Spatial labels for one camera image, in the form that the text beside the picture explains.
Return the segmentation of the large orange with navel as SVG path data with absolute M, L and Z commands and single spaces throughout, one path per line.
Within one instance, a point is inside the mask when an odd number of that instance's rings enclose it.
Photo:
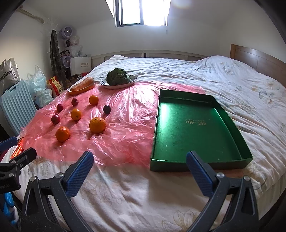
M 94 117 L 89 123 L 89 128 L 92 133 L 102 133 L 106 129 L 106 122 L 101 117 Z

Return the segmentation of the dark purple plum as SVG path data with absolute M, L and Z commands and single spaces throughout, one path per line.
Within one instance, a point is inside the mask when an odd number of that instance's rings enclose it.
M 103 107 L 103 112 L 104 112 L 104 114 L 109 115 L 111 112 L 111 107 L 109 105 L 105 105 Z

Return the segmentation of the blue white toy figure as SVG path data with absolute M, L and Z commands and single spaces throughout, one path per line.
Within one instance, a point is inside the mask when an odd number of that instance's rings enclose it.
M 14 205 L 14 200 L 11 192 L 4 194 L 3 213 L 12 225 L 16 225 L 19 220 L 18 210 Z

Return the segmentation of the red yellow snack bag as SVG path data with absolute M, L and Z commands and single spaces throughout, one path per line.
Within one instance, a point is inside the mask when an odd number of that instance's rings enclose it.
M 61 86 L 57 76 L 50 78 L 47 81 L 47 86 L 52 90 L 52 95 L 54 98 L 63 92 L 63 87 Z

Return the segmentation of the small orange middle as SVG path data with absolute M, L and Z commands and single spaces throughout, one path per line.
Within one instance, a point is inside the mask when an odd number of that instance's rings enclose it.
M 70 116 L 74 121 L 79 121 L 82 117 L 82 112 L 79 109 L 73 109 L 70 113 Z

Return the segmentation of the small orange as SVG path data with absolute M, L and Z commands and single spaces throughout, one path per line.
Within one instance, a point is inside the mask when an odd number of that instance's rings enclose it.
M 96 95 L 92 95 L 92 96 L 89 97 L 89 103 L 91 105 L 97 106 L 98 102 L 99 102 L 99 97 L 97 97 Z
M 70 113 L 70 116 L 74 121 L 79 121 L 82 117 L 82 112 L 79 109 L 73 109 Z

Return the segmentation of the red plum far middle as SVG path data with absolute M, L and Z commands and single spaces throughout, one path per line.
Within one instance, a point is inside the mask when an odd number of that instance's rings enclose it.
M 73 98 L 73 99 L 71 100 L 71 104 L 72 104 L 73 106 L 77 106 L 77 105 L 78 105 L 78 99 L 77 99 L 77 98 Z

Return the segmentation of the plaid scarf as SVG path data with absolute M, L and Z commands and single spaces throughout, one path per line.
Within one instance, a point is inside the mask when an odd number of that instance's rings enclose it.
M 52 74 L 59 79 L 59 82 L 63 89 L 67 89 L 66 75 L 61 63 L 61 55 L 59 52 L 58 40 L 56 30 L 51 31 L 50 38 L 50 62 Z

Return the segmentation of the small orange far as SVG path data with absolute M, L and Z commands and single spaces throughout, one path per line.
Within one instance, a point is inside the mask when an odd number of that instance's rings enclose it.
M 97 106 L 98 102 L 99 102 L 99 97 L 97 97 L 96 95 L 92 95 L 92 96 L 89 97 L 89 103 L 91 105 Z

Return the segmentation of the lower purple fan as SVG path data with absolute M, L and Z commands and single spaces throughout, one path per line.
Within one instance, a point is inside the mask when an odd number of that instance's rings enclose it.
M 70 68 L 70 60 L 71 60 L 71 57 L 68 56 L 68 55 L 61 57 L 61 63 L 63 65 L 64 69 L 69 69 Z

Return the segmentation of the purple fan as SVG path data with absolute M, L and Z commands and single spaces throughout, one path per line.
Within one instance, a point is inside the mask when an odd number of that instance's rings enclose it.
M 73 35 L 73 28 L 71 26 L 65 26 L 59 31 L 62 39 L 69 39 Z
M 71 57 L 68 56 L 68 55 L 61 57 L 61 63 L 63 65 L 64 69 L 69 69 L 70 68 L 70 60 L 71 60 Z

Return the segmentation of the pink plastic sheet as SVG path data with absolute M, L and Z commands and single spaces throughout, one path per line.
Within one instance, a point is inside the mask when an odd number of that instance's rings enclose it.
M 20 136 L 23 147 L 32 147 L 38 156 L 60 162 L 73 162 L 85 151 L 93 153 L 96 163 L 101 165 L 121 165 L 135 163 L 148 167 L 157 117 L 157 103 L 162 89 L 204 93 L 202 87 L 179 83 L 136 82 L 124 89 L 106 89 L 96 85 L 77 96 L 77 109 L 82 117 L 74 121 L 70 113 L 72 95 L 64 92 L 51 103 L 38 110 Z M 91 105 L 89 97 L 99 97 L 98 105 Z M 56 106 L 63 105 L 58 113 Z M 104 114 L 103 107 L 109 105 L 111 112 Z M 54 125 L 51 117 L 59 114 L 60 123 Z M 106 129 L 99 134 L 92 133 L 89 123 L 94 117 L 106 122 Z M 55 133 L 65 126 L 70 137 L 58 142 Z

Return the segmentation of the white round plate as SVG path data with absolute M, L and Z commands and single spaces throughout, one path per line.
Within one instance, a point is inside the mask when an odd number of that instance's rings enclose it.
M 126 88 L 126 87 L 133 85 L 135 83 L 135 81 L 137 80 L 137 77 L 134 75 L 129 75 L 129 77 L 130 77 L 131 81 L 128 83 L 125 83 L 125 84 L 109 85 L 106 81 L 106 78 L 104 78 L 100 81 L 100 85 L 102 85 L 106 89 L 123 89 L 123 88 Z

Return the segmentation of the green leafy vegetable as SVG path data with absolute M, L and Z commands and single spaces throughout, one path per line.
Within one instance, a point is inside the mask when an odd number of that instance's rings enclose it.
M 130 82 L 131 79 L 124 69 L 115 68 L 108 72 L 106 81 L 109 85 L 121 85 Z

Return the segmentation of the wooden headboard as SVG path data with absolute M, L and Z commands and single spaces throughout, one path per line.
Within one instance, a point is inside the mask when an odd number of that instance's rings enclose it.
M 286 64 L 259 50 L 231 44 L 230 58 L 243 62 L 257 72 L 267 75 L 285 87 Z

